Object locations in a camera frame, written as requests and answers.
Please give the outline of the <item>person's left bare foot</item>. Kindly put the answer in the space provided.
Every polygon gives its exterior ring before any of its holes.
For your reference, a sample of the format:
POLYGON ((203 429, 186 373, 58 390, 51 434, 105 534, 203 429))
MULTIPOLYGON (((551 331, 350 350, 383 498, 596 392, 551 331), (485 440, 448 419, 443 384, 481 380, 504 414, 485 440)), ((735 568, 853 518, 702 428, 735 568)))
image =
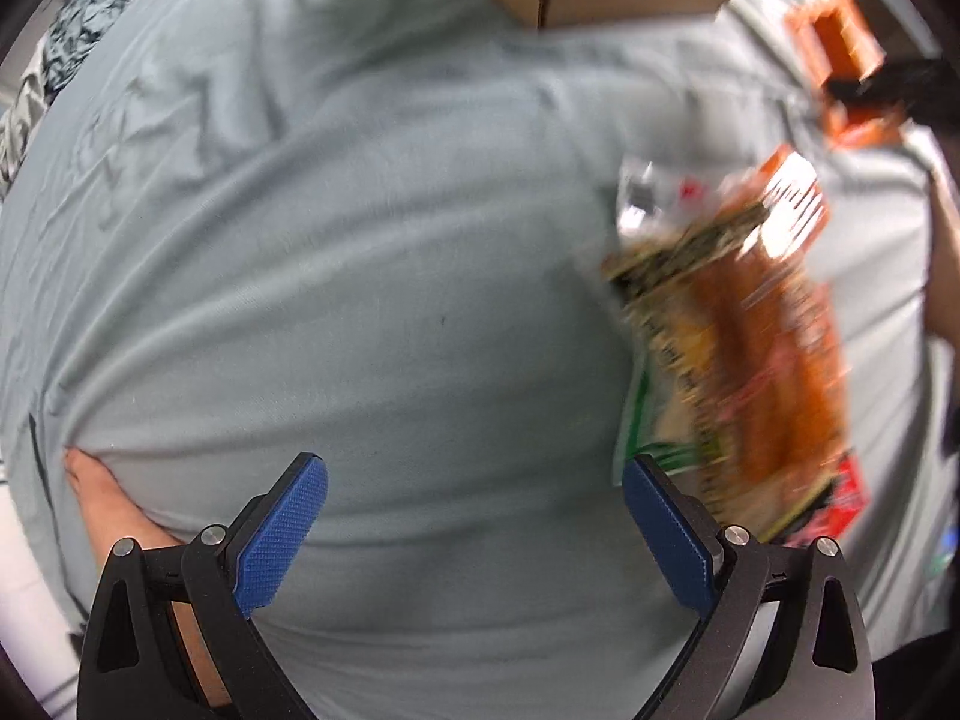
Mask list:
MULTIPOLYGON (((122 538, 135 539, 144 550, 160 550, 181 544, 133 504, 109 468, 97 458, 80 449, 68 449, 64 465, 99 566, 106 564, 114 544, 122 538)), ((192 608, 174 603, 172 612, 206 702, 215 709, 231 706, 233 700, 206 648, 192 608)))

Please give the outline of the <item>large spicy strip snack bag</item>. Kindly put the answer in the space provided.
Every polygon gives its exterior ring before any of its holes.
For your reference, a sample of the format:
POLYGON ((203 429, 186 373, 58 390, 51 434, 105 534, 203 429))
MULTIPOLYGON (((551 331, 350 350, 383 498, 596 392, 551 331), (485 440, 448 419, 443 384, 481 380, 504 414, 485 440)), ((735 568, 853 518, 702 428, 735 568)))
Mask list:
POLYGON ((832 296, 805 265, 829 219, 789 146, 737 172, 623 161, 602 265, 635 343, 615 481, 651 455, 722 525, 788 546, 862 514, 832 296))

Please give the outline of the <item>crumpled grey blanket pile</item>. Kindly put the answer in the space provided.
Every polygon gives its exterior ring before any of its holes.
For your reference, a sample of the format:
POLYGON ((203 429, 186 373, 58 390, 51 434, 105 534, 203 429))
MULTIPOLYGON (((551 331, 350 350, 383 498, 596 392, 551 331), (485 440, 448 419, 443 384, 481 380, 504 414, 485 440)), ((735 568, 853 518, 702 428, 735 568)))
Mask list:
POLYGON ((37 39, 13 96, 2 103, 2 199, 53 101, 132 2, 52 0, 52 21, 37 39))

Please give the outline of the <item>orange snack packet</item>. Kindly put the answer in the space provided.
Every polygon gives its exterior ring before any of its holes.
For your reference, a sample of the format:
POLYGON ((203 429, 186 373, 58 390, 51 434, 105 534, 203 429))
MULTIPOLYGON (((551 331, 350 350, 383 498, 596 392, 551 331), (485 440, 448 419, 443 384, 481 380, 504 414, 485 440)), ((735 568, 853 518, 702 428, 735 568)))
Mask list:
POLYGON ((842 103, 830 82, 862 82, 885 64, 885 52, 854 0, 814 0, 784 16, 800 68, 820 104, 820 123, 832 148, 872 148, 903 142, 907 120, 898 104, 842 103))

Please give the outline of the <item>grey-blue bed sheet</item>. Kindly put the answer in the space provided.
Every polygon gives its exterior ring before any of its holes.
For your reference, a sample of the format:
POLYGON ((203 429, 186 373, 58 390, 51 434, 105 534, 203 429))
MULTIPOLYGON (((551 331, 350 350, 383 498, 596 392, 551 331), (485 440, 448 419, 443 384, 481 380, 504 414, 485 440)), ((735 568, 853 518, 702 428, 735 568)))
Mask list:
POLYGON ((491 0, 137 0, 2 210, 2 455, 55 603, 98 566, 62 465, 174 535, 314 452, 331 495, 257 626, 324 718, 626 718, 693 628, 612 458, 631 348, 597 275, 620 163, 783 143, 869 504, 874 655, 921 631, 952 515, 923 337, 932 149, 825 146, 782 17, 534 32, 491 0))

